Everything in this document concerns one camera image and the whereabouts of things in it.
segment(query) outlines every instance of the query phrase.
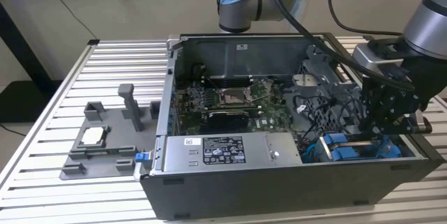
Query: power supply label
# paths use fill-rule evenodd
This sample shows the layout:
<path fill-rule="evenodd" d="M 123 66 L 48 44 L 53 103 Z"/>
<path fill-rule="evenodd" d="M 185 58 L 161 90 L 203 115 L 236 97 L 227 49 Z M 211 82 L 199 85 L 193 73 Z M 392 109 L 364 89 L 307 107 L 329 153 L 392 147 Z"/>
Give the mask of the power supply label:
<path fill-rule="evenodd" d="M 243 137 L 203 138 L 203 163 L 205 165 L 245 163 Z"/>

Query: barcode label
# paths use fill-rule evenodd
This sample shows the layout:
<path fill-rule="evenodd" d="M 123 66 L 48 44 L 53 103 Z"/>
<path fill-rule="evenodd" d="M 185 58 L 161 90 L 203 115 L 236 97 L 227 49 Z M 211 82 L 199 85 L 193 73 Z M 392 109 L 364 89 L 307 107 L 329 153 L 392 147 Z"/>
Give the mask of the barcode label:
<path fill-rule="evenodd" d="M 201 139 L 200 138 L 185 138 L 184 145 L 201 145 Z"/>

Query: green circuit board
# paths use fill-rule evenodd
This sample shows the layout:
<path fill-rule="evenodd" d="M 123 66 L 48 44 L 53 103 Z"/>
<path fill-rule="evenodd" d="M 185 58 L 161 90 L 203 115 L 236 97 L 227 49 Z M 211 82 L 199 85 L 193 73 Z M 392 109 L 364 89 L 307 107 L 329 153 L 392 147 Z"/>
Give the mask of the green circuit board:
<path fill-rule="evenodd" d="M 183 135 L 219 133 L 204 130 L 207 115 L 213 111 L 248 113 L 247 127 L 236 132 L 296 132 L 279 85 L 272 80 L 255 80 L 243 88 L 188 87 L 177 94 L 176 105 Z"/>

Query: floor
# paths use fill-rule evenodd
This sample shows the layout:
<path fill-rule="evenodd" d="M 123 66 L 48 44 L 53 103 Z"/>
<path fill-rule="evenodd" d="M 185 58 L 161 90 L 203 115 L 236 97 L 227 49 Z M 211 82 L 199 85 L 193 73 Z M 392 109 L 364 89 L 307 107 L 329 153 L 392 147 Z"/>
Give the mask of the floor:
<path fill-rule="evenodd" d="M 33 123 L 3 124 L 8 129 L 27 134 L 33 126 Z M 13 155 L 24 136 L 15 134 L 0 128 L 0 171 L 5 167 L 11 156 Z"/>

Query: black stand leg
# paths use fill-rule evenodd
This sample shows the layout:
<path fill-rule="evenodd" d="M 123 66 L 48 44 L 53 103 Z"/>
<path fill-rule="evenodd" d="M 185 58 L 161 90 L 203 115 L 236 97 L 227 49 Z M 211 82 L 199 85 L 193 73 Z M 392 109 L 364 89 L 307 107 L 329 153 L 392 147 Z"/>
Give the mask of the black stand leg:
<path fill-rule="evenodd" d="M 37 119 L 60 81 L 52 81 L 0 3 L 0 36 L 32 81 L 12 82 L 0 93 L 0 122 Z"/>

